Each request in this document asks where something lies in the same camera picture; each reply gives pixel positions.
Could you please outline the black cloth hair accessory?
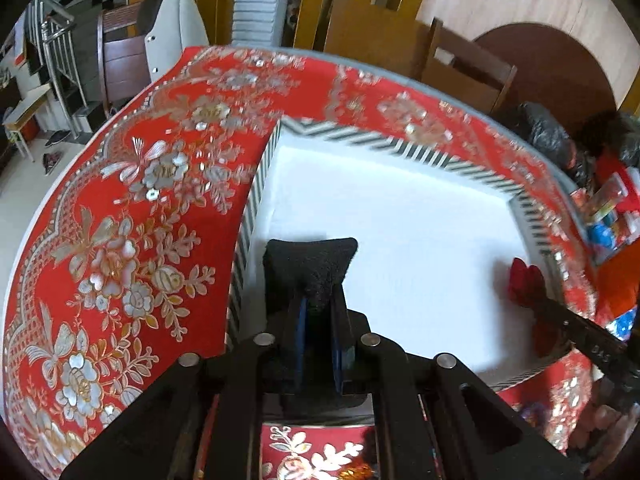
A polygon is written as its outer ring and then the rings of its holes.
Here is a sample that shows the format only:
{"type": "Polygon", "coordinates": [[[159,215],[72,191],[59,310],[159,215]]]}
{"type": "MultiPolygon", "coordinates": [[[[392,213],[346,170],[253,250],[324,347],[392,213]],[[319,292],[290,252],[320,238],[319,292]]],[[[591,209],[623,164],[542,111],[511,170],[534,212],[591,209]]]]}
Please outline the black cloth hair accessory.
{"type": "Polygon", "coordinates": [[[306,298],[304,376],[299,394],[338,395],[332,366],[332,290],[344,290],[357,249],[358,242],[352,237],[267,243],[262,257],[267,322],[292,295],[306,298]]]}

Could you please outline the red velvet bow clip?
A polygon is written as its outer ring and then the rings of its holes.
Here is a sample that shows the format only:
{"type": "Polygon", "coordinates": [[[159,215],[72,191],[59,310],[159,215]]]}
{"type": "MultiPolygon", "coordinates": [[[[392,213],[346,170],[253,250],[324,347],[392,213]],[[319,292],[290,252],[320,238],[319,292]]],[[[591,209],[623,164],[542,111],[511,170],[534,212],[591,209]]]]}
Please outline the red velvet bow clip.
{"type": "Polygon", "coordinates": [[[559,305],[548,297],[544,274],[538,266],[529,266],[514,258],[508,281],[508,295],[514,304],[533,312],[533,349],[538,358],[548,356],[561,338],[559,305]]]}

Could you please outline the striped white tray box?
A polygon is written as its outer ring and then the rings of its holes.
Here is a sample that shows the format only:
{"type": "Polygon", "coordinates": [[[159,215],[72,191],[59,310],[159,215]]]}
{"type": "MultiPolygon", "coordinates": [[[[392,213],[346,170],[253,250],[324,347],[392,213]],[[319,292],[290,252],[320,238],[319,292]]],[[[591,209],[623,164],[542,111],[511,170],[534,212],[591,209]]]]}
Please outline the striped white tray box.
{"type": "Polygon", "coordinates": [[[281,118],[260,158],[234,250],[230,334],[266,325],[270,240],[351,237],[347,305],[405,351],[456,356],[501,391],[570,352],[533,344],[533,313],[510,304],[511,262],[563,298],[559,254],[523,185],[426,145],[353,126],[281,118]]]}

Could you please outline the black plastic bag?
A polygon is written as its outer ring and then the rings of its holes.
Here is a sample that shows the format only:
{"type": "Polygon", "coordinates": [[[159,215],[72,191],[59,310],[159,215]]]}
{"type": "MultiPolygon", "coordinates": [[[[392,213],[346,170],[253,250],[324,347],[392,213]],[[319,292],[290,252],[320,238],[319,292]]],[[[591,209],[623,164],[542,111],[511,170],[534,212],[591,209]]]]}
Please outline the black plastic bag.
{"type": "Polygon", "coordinates": [[[518,104],[514,110],[513,131],[546,156],[581,188],[592,185],[593,161],[578,148],[565,128],[542,105],[518,104]]]}

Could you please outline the round dark wooden tabletop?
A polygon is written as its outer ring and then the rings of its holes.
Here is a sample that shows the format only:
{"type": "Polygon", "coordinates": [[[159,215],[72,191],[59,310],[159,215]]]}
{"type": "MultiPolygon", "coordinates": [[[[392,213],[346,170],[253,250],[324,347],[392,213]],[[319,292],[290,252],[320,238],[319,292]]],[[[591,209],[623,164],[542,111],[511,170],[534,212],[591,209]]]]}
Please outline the round dark wooden tabletop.
{"type": "Polygon", "coordinates": [[[603,68],[591,52],[566,32],[538,23],[503,25],[475,39],[483,49],[518,71],[500,110],[538,103],[575,134],[597,114],[617,110],[603,68]]]}

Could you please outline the dark wooden chair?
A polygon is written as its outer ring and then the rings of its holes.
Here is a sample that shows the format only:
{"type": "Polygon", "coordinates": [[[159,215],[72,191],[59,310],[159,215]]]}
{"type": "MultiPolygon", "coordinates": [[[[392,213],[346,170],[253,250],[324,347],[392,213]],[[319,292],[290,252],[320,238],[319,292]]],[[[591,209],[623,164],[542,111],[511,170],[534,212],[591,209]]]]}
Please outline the dark wooden chair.
{"type": "Polygon", "coordinates": [[[424,84],[490,115],[511,89],[518,68],[433,18],[425,64],[424,84]]]}

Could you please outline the brown wooden chair back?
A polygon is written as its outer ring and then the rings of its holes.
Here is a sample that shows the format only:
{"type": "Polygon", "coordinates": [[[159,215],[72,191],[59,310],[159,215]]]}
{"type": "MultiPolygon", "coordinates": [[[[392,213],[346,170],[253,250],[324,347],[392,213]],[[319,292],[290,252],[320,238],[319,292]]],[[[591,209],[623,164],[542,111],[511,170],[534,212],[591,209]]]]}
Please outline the brown wooden chair back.
{"type": "Polygon", "coordinates": [[[430,26],[354,0],[334,0],[323,51],[419,80],[430,26]]]}

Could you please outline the small white side table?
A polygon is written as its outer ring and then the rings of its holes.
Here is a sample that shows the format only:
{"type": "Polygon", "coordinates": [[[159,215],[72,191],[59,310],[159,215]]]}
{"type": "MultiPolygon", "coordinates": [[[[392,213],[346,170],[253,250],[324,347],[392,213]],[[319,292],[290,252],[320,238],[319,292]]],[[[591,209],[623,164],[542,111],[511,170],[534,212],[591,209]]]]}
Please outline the small white side table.
{"type": "Polygon", "coordinates": [[[34,155],[23,136],[22,129],[44,104],[48,102],[48,94],[52,90],[50,84],[42,84],[27,92],[24,99],[2,120],[2,126],[8,140],[15,145],[23,158],[34,162],[34,155]]]}

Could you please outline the white cushioned chair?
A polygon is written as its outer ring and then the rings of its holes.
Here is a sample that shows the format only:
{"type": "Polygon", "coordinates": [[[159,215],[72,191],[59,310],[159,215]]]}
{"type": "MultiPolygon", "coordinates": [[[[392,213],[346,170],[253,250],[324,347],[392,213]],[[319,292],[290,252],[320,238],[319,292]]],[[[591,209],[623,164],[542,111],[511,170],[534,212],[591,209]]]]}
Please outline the white cushioned chair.
{"type": "Polygon", "coordinates": [[[142,0],[137,28],[152,82],[171,70],[186,48],[209,46],[195,0],[142,0]]]}

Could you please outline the metal stair railing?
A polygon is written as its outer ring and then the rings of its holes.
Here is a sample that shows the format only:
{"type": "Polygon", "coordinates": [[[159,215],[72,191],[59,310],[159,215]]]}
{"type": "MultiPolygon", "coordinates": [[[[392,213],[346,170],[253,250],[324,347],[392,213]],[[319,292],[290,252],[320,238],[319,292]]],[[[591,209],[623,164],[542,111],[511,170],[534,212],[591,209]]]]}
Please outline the metal stair railing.
{"type": "Polygon", "coordinates": [[[89,111],[89,101],[78,68],[73,31],[76,20],[54,0],[30,0],[26,8],[26,38],[34,46],[48,83],[66,122],[65,128],[78,140],[88,133],[80,115],[89,111]]]}

